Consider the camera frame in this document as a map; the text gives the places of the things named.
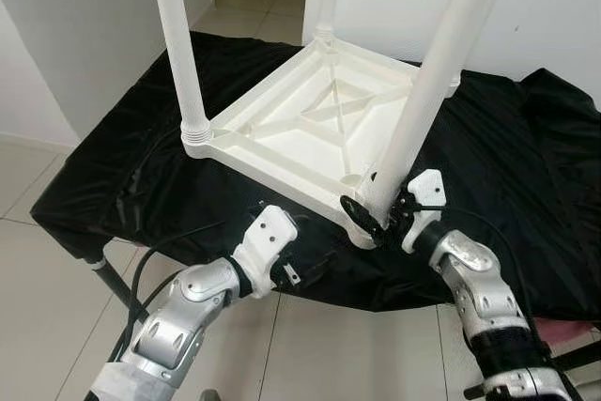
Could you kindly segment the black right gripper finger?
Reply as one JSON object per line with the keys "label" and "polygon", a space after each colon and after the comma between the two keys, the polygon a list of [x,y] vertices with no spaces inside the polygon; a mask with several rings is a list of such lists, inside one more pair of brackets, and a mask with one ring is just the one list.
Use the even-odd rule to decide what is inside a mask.
{"label": "black right gripper finger", "polygon": [[379,239],[382,237],[383,233],[385,233],[385,228],[379,224],[377,218],[372,216],[369,208],[356,202],[352,196],[340,196],[340,205],[342,205],[342,209],[347,214],[349,220],[363,230],[368,237]]}

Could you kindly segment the white plastic table top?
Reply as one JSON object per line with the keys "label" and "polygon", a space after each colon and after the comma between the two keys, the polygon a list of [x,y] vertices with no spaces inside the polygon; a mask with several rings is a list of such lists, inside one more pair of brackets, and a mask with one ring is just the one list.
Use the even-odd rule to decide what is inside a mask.
{"label": "white plastic table top", "polygon": [[205,152],[374,248],[340,199],[366,204],[417,76],[386,54],[316,38],[211,119]]}

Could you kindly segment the black cloth table cover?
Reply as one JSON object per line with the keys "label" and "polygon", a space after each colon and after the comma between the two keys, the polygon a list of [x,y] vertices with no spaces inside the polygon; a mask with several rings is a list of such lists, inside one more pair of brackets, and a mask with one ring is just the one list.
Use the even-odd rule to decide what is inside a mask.
{"label": "black cloth table cover", "polygon": [[[450,290],[403,252],[361,250],[332,224],[210,158],[186,155],[166,54],[66,157],[30,215],[74,258],[94,262],[112,239],[156,246],[185,265],[229,254],[262,205],[312,217],[286,248],[330,250],[328,271],[301,276],[292,297],[388,312],[441,305]],[[447,188],[445,222],[522,272],[529,311],[601,316],[600,117],[587,93],[545,68],[519,82],[476,71],[445,101],[415,162]]]}

